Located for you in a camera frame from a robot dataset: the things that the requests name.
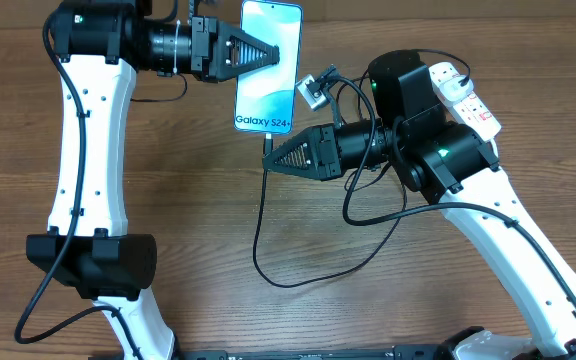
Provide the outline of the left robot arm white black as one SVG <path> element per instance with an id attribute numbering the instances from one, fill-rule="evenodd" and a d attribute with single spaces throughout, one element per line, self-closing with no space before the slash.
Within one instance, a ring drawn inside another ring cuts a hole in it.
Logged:
<path id="1" fill-rule="evenodd" d="M 148 1 L 64 1 L 42 39 L 62 83 L 57 193 L 42 234 L 26 255 L 47 281 L 92 301 L 125 359 L 178 359 L 179 342 L 152 291 L 150 234 L 132 234 L 124 204 L 126 119 L 137 75 L 223 82 L 279 62 L 277 46 L 214 17 L 156 19 Z"/>

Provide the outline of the Galaxy S24+ smartphone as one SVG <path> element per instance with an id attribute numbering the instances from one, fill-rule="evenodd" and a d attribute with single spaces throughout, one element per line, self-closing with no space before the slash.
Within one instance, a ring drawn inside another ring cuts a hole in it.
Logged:
<path id="1" fill-rule="evenodd" d="M 276 64 L 237 78 L 234 127 L 243 132 L 285 135 L 293 126 L 295 84 L 303 10 L 297 4 L 245 1 L 241 29 L 279 49 Z"/>

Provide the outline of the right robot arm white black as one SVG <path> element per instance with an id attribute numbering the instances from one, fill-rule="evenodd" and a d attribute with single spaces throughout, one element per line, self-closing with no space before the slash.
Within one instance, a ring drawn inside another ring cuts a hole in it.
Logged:
<path id="1" fill-rule="evenodd" d="M 418 49 L 375 58 L 360 92 L 368 115 L 309 127 L 280 146 L 266 142 L 263 168 L 328 181 L 347 171 L 393 169 L 477 249 L 510 295 L 527 338 L 465 329 L 430 347 L 396 346 L 397 359 L 576 359 L 576 273 L 540 230 L 499 161 L 499 122 L 476 98 L 455 57 L 427 65 Z"/>

